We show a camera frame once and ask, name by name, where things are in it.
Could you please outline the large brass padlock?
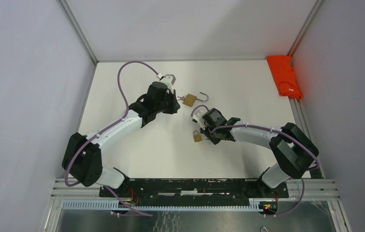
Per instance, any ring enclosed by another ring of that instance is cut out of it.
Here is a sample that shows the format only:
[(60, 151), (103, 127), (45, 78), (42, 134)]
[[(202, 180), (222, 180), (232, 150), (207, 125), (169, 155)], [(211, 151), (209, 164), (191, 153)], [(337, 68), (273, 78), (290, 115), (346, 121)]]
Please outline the large brass padlock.
[(200, 95), (203, 95), (204, 97), (201, 99), (198, 96), (192, 95), (192, 94), (187, 94), (186, 95), (186, 99), (182, 102), (184, 105), (192, 107), (195, 102), (207, 102), (209, 100), (209, 95), (204, 93), (204, 92), (200, 92)]

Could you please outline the small brass padlock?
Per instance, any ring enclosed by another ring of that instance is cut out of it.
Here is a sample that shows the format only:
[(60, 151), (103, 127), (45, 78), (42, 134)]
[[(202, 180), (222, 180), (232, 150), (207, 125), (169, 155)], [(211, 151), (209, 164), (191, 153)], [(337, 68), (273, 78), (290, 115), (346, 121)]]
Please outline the small brass padlock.
[(199, 131), (195, 130), (193, 132), (193, 140), (194, 140), (195, 143), (199, 143), (199, 142), (203, 141), (202, 135)]

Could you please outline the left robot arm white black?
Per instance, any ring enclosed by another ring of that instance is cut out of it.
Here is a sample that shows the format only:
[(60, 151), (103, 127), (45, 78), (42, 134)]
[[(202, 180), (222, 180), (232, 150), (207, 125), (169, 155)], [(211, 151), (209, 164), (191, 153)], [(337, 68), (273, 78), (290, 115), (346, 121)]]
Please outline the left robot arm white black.
[(174, 114), (180, 108), (173, 82), (162, 79), (152, 82), (146, 94), (132, 103), (126, 116), (120, 116), (106, 127), (82, 135), (78, 132), (69, 138), (62, 168), (85, 187), (99, 184), (111, 187), (118, 197), (129, 192), (126, 175), (114, 167), (103, 165), (104, 151), (130, 133), (155, 120), (157, 114)]

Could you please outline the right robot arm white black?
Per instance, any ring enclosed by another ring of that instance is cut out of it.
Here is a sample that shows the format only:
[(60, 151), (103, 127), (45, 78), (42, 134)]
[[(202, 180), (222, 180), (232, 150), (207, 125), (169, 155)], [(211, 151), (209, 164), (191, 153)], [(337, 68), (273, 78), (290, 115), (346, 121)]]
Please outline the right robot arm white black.
[(215, 108), (192, 113), (191, 118), (214, 145), (221, 141), (246, 142), (272, 151), (276, 163), (260, 175), (256, 185), (262, 197), (271, 196), (284, 181), (300, 179), (306, 171), (320, 166), (318, 148), (294, 123), (282, 127), (249, 124), (237, 117), (226, 119)]

